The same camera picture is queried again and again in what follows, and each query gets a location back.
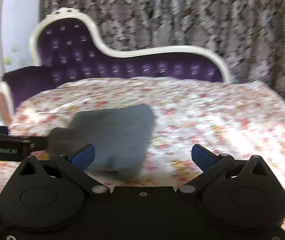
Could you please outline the grey argyle knit sweater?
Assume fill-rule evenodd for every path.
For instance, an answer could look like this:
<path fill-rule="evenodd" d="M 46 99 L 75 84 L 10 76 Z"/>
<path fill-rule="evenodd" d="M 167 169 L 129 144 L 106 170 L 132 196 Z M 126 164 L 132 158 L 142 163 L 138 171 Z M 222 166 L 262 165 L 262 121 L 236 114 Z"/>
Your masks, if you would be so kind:
<path fill-rule="evenodd" d="M 134 178 L 142 169 L 154 126 L 154 113 L 145 104 L 82 111 L 67 128 L 50 131 L 47 152 L 51 157 L 72 154 L 91 144 L 95 159 L 87 169 Z"/>

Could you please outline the purple tufted chaise sofa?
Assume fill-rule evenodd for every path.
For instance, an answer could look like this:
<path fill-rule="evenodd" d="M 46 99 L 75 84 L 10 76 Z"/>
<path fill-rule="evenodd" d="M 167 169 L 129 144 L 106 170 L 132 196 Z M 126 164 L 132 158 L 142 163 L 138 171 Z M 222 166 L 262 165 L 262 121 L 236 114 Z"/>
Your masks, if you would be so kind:
<path fill-rule="evenodd" d="M 5 73 L 1 79 L 9 116 L 26 99 L 82 79 L 146 76 L 231 82 L 226 62 L 206 48 L 112 49 L 103 41 L 94 20 L 72 8 L 60 8 L 38 23 L 29 50 L 32 63 Z"/>

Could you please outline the grey damask curtain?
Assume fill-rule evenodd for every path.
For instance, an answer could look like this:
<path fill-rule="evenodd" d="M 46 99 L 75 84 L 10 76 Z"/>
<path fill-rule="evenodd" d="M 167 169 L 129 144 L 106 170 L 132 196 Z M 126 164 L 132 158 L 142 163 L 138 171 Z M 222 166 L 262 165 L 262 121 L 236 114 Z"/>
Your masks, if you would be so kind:
<path fill-rule="evenodd" d="M 234 83 L 261 80 L 285 99 L 285 0 L 43 0 L 78 9 L 116 50 L 194 45 L 219 54 Z"/>

